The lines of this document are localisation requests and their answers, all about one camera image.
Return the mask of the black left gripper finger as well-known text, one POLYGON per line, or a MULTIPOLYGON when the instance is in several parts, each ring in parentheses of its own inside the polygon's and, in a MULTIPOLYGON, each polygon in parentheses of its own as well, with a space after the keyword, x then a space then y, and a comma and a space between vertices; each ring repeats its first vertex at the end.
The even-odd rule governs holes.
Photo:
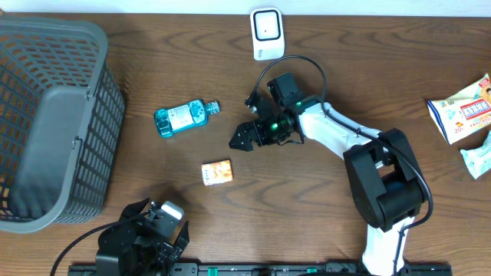
POLYGON ((176 241, 173 244, 173 253, 171 259, 178 261, 189 244, 189 222, 186 221, 178 234, 176 241))
POLYGON ((139 202, 131 203, 127 205, 120 214, 120 221, 130 219, 136 215, 139 215, 147 206, 149 198, 141 200, 139 202))

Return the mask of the small orange box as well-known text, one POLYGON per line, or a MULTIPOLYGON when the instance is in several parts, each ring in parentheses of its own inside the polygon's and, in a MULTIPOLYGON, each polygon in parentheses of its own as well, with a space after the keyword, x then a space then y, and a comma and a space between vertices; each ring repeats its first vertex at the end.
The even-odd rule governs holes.
POLYGON ((214 186, 233 181, 232 164, 229 160, 202 164, 201 170, 205 186, 214 186))

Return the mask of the teal mouthwash bottle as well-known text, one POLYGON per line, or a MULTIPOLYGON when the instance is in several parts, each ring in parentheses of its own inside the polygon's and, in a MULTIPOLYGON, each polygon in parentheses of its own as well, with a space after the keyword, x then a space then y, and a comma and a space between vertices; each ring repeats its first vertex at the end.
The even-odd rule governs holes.
POLYGON ((158 134, 167 138, 175 133, 206 125, 209 116, 220 111, 218 101, 205 103, 198 99, 177 107, 159 109, 153 114, 153 118, 158 134))

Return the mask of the orange snack bag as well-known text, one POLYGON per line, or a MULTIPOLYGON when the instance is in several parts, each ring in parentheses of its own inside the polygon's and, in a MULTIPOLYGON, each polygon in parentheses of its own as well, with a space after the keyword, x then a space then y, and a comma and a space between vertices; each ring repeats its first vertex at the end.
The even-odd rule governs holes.
POLYGON ((427 107, 446 142, 451 145, 490 125, 490 77, 444 100, 428 100, 427 107))

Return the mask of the teal wet wipes pack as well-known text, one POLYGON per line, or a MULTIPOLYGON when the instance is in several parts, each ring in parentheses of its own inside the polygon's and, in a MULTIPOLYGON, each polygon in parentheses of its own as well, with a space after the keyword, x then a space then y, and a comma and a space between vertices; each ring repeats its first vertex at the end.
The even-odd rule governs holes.
POLYGON ((460 150, 463 161, 474 179, 490 171, 490 140, 490 133, 488 133, 481 147, 460 150))

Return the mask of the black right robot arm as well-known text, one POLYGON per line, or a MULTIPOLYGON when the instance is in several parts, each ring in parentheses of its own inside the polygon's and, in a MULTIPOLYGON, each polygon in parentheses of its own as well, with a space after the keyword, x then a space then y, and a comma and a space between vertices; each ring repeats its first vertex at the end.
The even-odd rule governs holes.
POLYGON ((406 234, 419 225, 423 203, 431 203, 405 134, 368 128, 337 112, 317 96, 306 96, 292 74, 268 82, 272 102, 251 94, 246 105, 257 119, 241 123, 229 141, 234 150, 284 146, 291 134, 319 142, 344 161, 354 204, 367 223, 361 263, 369 274, 399 275, 406 234))

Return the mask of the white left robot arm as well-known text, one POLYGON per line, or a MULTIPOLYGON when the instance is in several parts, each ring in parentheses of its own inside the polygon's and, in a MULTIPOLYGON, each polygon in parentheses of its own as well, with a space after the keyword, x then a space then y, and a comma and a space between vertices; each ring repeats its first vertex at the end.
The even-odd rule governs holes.
POLYGON ((127 205, 118 224, 105 229, 98 239, 96 269, 99 275, 168 275, 189 244, 185 222, 170 241, 184 211, 166 201, 144 199, 127 205))

